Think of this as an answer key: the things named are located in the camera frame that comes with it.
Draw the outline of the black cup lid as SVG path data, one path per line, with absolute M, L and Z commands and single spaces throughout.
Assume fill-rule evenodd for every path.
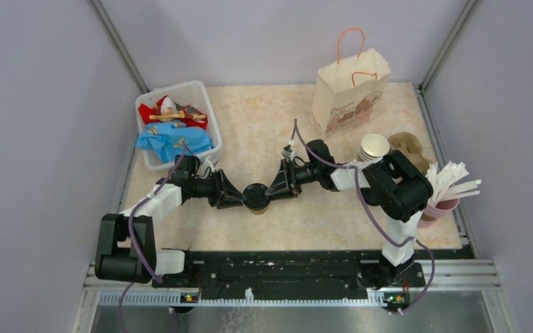
M 271 199 L 265 195 L 268 187 L 262 183 L 253 183 L 244 189 L 244 206 L 249 210 L 260 210 L 268 207 Z

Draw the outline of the brown paper cup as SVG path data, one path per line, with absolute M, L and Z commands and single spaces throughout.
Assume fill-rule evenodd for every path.
M 267 210 L 268 210 L 268 207 L 265 207 L 265 208 L 260 209 L 260 210 L 250 210 L 250 211 L 254 215 L 261 215 L 261 214 L 264 214 Z

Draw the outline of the stack of paper cups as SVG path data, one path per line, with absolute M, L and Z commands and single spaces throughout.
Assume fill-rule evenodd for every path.
M 361 140 L 358 158 L 363 162 L 371 161 L 383 157 L 389 150 L 390 144 L 385 137 L 379 134 L 368 134 Z

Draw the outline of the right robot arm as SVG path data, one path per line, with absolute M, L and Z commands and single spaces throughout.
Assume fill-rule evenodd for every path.
M 258 197 L 264 206 L 295 198 L 302 185 L 317 182 L 328 191 L 353 190 L 385 243 L 377 264 L 367 264 L 360 282 L 372 289 L 397 286 L 414 263 L 416 229 L 433 188 L 427 178 L 399 151 L 373 162 L 340 164 L 321 139 L 305 146 L 309 160 L 297 163 L 290 146 L 283 150 L 279 170 Z

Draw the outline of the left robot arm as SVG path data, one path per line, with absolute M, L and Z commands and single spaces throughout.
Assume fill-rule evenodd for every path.
M 167 176 L 134 206 L 103 216 L 94 261 L 98 279 L 161 283 L 162 276 L 156 272 L 156 224 L 191 198 L 205 198 L 217 209 L 243 204 L 243 193 L 221 169 L 209 170 L 203 178 L 198 175 L 200 167 L 198 157 L 179 155 Z

